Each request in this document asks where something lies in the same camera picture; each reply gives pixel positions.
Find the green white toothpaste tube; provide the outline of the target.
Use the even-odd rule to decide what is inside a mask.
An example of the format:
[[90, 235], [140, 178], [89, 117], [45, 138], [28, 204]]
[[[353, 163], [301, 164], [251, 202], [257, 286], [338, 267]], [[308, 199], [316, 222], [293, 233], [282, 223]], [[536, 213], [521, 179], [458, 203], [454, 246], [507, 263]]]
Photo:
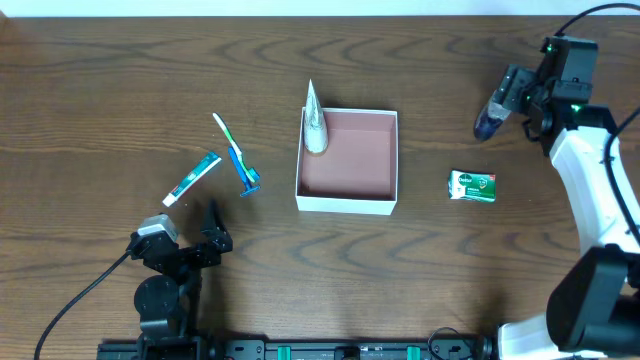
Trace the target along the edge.
[[214, 152], [208, 152], [199, 163], [162, 200], [165, 207], [171, 207], [190, 190], [204, 175], [216, 167], [222, 159]]

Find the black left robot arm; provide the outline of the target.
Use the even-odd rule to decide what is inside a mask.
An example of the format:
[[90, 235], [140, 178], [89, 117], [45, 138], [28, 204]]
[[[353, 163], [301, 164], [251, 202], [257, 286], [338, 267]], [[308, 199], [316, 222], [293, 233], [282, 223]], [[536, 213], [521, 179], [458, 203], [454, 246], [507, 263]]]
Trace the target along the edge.
[[143, 281], [134, 295], [145, 337], [165, 339], [197, 332], [201, 270], [219, 265], [221, 255], [233, 249], [215, 201], [204, 213], [200, 233], [204, 242], [181, 247], [177, 227], [168, 215], [159, 214], [145, 219], [131, 234], [127, 253], [157, 272]]

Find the blue disposable razor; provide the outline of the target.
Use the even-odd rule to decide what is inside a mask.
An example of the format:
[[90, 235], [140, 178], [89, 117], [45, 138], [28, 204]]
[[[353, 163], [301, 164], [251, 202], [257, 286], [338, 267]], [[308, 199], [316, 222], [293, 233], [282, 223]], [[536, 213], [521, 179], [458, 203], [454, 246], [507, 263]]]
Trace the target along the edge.
[[254, 184], [251, 182], [251, 180], [249, 179], [249, 177], [247, 176], [246, 172], [243, 170], [241, 163], [239, 161], [238, 156], [236, 155], [234, 149], [232, 147], [228, 148], [228, 153], [229, 156], [232, 160], [232, 163], [236, 169], [236, 172], [238, 173], [245, 190], [240, 194], [241, 197], [247, 197], [249, 195], [251, 195], [252, 193], [257, 192], [260, 189], [260, 186], [258, 184]]

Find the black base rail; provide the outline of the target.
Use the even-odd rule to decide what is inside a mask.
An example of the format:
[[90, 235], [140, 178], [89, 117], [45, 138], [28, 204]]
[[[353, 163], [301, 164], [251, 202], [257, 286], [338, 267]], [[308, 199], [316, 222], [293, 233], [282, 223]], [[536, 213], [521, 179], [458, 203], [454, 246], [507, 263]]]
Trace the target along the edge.
[[106, 340], [97, 360], [495, 360], [495, 340], [481, 335], [438, 331], [418, 341], [269, 341], [176, 337]]

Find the white box with pink interior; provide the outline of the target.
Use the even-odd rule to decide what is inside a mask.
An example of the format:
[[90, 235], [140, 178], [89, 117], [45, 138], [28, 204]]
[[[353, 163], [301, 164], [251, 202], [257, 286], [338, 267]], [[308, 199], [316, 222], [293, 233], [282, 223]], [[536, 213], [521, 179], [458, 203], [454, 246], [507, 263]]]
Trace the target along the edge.
[[328, 147], [314, 155], [299, 135], [295, 201], [300, 211], [392, 214], [398, 201], [398, 113], [326, 108]]

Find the clear bottle with blue liquid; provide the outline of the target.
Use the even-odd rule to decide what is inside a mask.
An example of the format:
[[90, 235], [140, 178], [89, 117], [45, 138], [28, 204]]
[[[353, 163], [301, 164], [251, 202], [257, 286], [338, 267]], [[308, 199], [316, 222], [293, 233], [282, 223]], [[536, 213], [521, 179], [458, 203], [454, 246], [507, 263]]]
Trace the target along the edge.
[[501, 92], [499, 90], [494, 91], [479, 112], [473, 129], [477, 140], [483, 142], [490, 139], [511, 115], [511, 111], [499, 102], [500, 99]]

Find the green soap bar package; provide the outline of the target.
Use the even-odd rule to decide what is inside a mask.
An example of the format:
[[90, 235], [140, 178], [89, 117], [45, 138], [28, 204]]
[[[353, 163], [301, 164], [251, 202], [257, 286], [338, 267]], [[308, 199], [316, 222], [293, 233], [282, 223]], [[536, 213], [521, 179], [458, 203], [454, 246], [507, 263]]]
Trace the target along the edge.
[[452, 170], [448, 178], [451, 200], [493, 203], [496, 200], [496, 176]]

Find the white patterned cream tube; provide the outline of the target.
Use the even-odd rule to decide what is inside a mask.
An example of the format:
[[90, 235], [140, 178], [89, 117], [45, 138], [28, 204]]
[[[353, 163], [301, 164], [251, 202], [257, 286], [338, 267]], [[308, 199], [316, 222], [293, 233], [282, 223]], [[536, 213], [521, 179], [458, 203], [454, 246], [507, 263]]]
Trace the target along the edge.
[[322, 154], [328, 147], [328, 130], [323, 109], [312, 80], [309, 80], [303, 121], [304, 145], [311, 154]]

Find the green white toothbrush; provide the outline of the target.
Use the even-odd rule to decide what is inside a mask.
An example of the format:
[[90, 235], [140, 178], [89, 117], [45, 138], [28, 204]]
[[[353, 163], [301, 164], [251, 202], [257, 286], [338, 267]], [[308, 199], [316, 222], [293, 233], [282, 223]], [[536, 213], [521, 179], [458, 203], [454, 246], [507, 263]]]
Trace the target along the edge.
[[248, 168], [246, 166], [246, 164], [244, 163], [244, 158], [243, 158], [243, 152], [241, 150], [241, 148], [239, 147], [239, 145], [237, 144], [237, 142], [235, 141], [235, 139], [233, 138], [230, 130], [228, 129], [226, 123], [224, 122], [224, 120], [222, 119], [222, 117], [218, 114], [218, 113], [213, 113], [212, 114], [214, 120], [216, 121], [216, 123], [219, 125], [219, 127], [221, 128], [221, 130], [223, 131], [224, 135], [226, 136], [227, 140], [230, 142], [230, 145], [233, 149], [234, 154], [236, 155], [240, 167], [242, 168], [243, 172], [245, 173], [245, 175], [247, 176], [247, 178], [249, 179], [249, 181], [251, 183], [257, 183], [260, 179], [259, 174], [257, 173], [257, 171], [254, 168]]

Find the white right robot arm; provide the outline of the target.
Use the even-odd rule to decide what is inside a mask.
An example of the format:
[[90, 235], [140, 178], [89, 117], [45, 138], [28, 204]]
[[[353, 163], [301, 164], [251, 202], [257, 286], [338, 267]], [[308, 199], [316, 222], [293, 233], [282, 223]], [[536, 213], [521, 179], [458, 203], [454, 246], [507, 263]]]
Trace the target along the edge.
[[526, 116], [525, 135], [541, 145], [565, 187], [581, 256], [549, 296], [543, 314], [502, 325], [500, 359], [592, 359], [639, 353], [639, 203], [619, 155], [608, 107], [592, 105], [598, 46], [586, 39], [546, 38], [535, 70], [507, 68], [488, 103], [487, 138], [500, 122]]

